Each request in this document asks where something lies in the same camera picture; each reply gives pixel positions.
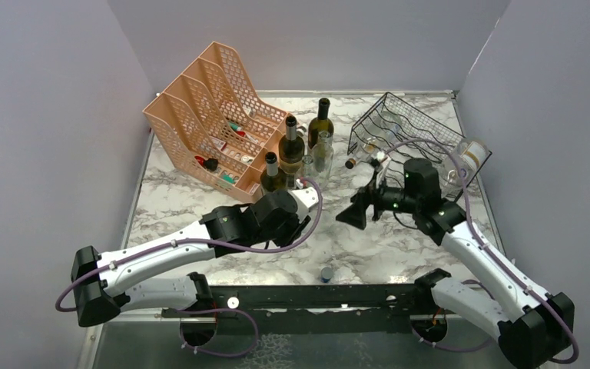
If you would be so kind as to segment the green bottle brown Primitivo label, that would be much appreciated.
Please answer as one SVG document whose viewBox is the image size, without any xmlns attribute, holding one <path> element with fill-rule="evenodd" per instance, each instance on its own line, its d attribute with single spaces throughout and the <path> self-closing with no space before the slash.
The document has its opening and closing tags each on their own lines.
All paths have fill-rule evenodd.
<svg viewBox="0 0 590 369">
<path fill-rule="evenodd" d="M 269 151 L 265 154 L 265 169 L 260 176 L 262 194 L 287 188 L 287 176 L 280 168 L 277 155 Z"/>
</svg>

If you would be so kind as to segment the green wine bottle silver neck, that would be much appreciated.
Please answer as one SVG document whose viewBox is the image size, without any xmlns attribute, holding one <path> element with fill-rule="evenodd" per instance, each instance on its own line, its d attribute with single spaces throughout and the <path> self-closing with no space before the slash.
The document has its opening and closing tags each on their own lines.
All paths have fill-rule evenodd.
<svg viewBox="0 0 590 369">
<path fill-rule="evenodd" d="M 288 115 L 285 120 L 286 132 L 279 142 L 280 168 L 286 174 L 287 188 L 295 187 L 295 175 L 303 165 L 305 142 L 297 134 L 297 119 Z"/>
</svg>

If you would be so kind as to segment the green bottle cream label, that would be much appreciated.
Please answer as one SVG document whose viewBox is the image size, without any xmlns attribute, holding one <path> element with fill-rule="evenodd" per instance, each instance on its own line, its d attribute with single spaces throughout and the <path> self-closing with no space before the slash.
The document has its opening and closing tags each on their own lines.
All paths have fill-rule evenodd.
<svg viewBox="0 0 590 369">
<path fill-rule="evenodd" d="M 334 126 L 329 119 L 330 100 L 328 98 L 321 98 L 318 101 L 317 116 L 308 124 L 308 148 L 312 149 L 318 141 L 319 133 L 327 131 L 330 137 L 333 137 Z"/>
</svg>

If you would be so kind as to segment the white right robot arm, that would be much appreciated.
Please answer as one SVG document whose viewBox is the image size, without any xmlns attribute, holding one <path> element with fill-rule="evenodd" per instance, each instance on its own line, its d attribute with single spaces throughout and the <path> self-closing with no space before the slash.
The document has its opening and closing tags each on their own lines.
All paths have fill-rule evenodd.
<svg viewBox="0 0 590 369">
<path fill-rule="evenodd" d="M 418 280 L 413 304 L 421 312 L 448 309 L 486 332 L 516 368 L 547 361 L 571 364 L 580 356 L 573 327 L 575 305 L 564 293 L 552 294 L 521 272 L 486 239 L 463 206 L 440 194 L 439 173 L 430 161 L 404 164 L 404 186 L 387 184 L 388 158 L 373 158 L 366 186 L 374 218 L 383 211 L 410 214 L 419 231 L 458 258 L 489 291 L 482 296 L 444 271 Z"/>
</svg>

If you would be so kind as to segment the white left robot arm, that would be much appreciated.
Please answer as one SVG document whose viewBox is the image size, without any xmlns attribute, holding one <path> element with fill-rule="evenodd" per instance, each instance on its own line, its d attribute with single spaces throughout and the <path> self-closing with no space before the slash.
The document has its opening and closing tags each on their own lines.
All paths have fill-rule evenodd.
<svg viewBox="0 0 590 369">
<path fill-rule="evenodd" d="M 89 245 L 76 251 L 72 294 L 80 327 L 109 322 L 124 311 L 172 308 L 202 315 L 213 298 L 205 276 L 161 274 L 235 253 L 277 254 L 304 243 L 321 218 L 314 188 L 278 190 L 248 204 L 219 206 L 199 221 L 155 241 L 116 251 Z"/>
</svg>

